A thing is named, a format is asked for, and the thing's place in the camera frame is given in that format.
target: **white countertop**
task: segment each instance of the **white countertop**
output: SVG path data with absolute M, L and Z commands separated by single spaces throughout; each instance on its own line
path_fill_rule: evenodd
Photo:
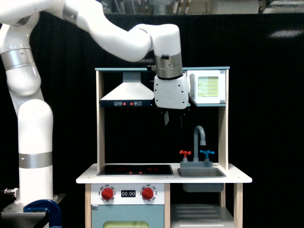
M 97 164 L 93 164 L 80 177 L 76 179 L 76 183 L 99 184 L 99 183 L 251 183 L 252 182 L 252 178 L 247 176 L 245 173 L 243 173 L 241 170 L 239 170 L 237 167 L 235 167 L 230 163 L 229 163 L 228 171 L 224 170 L 218 163 L 213 163 L 214 168 L 218 168 L 226 175 L 226 177 L 224 178 L 183 178 L 179 176 L 177 171 L 177 169 L 180 167 L 179 163 L 168 163 L 168 165 L 171 165 L 173 175 L 97 176 Z

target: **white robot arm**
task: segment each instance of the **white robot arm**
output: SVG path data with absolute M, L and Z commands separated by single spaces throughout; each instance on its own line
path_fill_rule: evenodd
M 135 62 L 154 50 L 156 105 L 184 109 L 189 86 L 182 72 L 181 42 L 175 25 L 137 25 L 125 31 L 103 14 L 95 0 L 1 0 L 0 54 L 18 115 L 20 203 L 52 199 L 53 116 L 40 90 L 41 79 L 29 46 L 39 12 L 49 12 L 91 34 L 103 49 Z

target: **red tap handle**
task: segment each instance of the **red tap handle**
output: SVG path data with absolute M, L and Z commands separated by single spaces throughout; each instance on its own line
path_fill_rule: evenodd
M 180 150 L 180 154 L 184 154 L 184 158 L 187 158 L 187 155 L 191 155 L 191 151 Z

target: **sink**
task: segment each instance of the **sink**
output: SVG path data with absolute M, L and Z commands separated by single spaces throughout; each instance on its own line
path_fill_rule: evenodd
M 178 168 L 184 178 L 224 178 L 226 175 L 218 168 Z
M 184 178 L 224 178 L 226 175 L 218 168 L 178 168 L 179 175 Z M 183 183 L 186 192 L 221 192 L 224 183 Z

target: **black backdrop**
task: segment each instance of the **black backdrop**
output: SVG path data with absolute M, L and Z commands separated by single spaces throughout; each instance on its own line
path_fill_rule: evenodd
M 303 199 L 300 155 L 304 35 L 270 35 L 279 30 L 304 31 L 304 14 L 107 18 L 125 30 L 140 23 L 176 24 L 180 28 L 184 67 L 231 67 L 229 162 L 253 178 L 253 183 L 244 184 L 244 227 L 295 225 L 303 211 L 296 208 Z M 75 180 L 96 163 L 95 67 L 145 65 L 128 63 L 106 53 L 89 34 L 46 13 L 41 14 L 30 43 L 45 101 L 54 114 L 54 192 L 67 194 L 61 204 L 63 226 L 84 227 L 84 185 Z M 2 65 L 0 75 L 0 189 L 5 189 L 19 184 L 18 136 Z M 108 84 L 113 86 L 120 80 L 121 76 L 112 77 Z M 178 162 L 181 157 L 176 153 L 180 149 L 192 149 L 193 126 L 197 124 L 208 129 L 207 143 L 209 137 L 210 147 L 216 150 L 217 142 L 211 136 L 217 128 L 208 124 L 210 119 L 217 118 L 216 112 L 193 112 L 185 118 L 184 127 L 180 126 L 179 115 L 173 113 L 171 122 L 164 127 L 155 110 L 109 110 L 106 159 Z M 209 198 L 215 198 L 181 196 L 179 185 L 172 185 L 171 189 L 175 203 L 209 202 Z M 6 197 L 0 200 L 1 207 L 11 201 Z M 228 185 L 227 208 L 231 213 L 232 200 L 232 185 Z

